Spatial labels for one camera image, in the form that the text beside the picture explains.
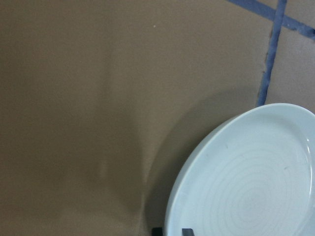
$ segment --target tiled floor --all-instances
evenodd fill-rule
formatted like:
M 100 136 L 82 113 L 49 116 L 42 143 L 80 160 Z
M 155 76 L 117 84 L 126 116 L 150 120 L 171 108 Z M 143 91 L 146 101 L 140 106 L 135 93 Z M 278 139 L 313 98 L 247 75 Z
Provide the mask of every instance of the tiled floor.
M 315 27 L 303 7 L 286 14 Z M 255 107 L 273 22 L 223 0 L 5 0 L 0 26 L 0 232 L 143 236 L 198 142 Z M 282 27 L 268 103 L 315 111 L 314 51 Z

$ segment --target round plate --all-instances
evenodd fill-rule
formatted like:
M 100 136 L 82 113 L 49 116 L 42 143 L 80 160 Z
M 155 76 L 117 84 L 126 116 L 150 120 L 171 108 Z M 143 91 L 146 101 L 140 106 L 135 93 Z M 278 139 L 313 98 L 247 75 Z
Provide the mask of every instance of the round plate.
M 255 108 L 220 125 L 173 186 L 164 235 L 315 234 L 315 115 L 292 104 Z

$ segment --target tile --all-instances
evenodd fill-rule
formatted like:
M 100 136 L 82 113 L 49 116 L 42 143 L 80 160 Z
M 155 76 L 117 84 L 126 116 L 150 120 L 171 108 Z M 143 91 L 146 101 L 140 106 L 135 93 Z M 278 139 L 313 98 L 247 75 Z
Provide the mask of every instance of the tile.
M 288 0 L 285 14 L 315 28 L 315 1 L 313 0 Z
M 314 54 L 314 41 L 282 28 L 267 103 L 293 103 L 315 112 Z
M 272 7 L 273 9 L 276 9 L 278 4 L 277 0 L 258 0 L 258 2 L 261 2 L 269 7 Z
M 214 127 L 255 106 L 272 22 L 228 1 L 0 3 L 0 231 L 148 235 Z

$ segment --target plate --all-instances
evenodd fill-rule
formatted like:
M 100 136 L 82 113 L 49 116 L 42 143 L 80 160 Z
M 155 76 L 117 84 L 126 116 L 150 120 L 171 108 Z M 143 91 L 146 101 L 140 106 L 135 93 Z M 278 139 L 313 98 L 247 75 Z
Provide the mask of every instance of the plate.
M 270 104 L 212 131 L 192 152 L 168 201 L 164 235 L 315 235 L 315 115 Z

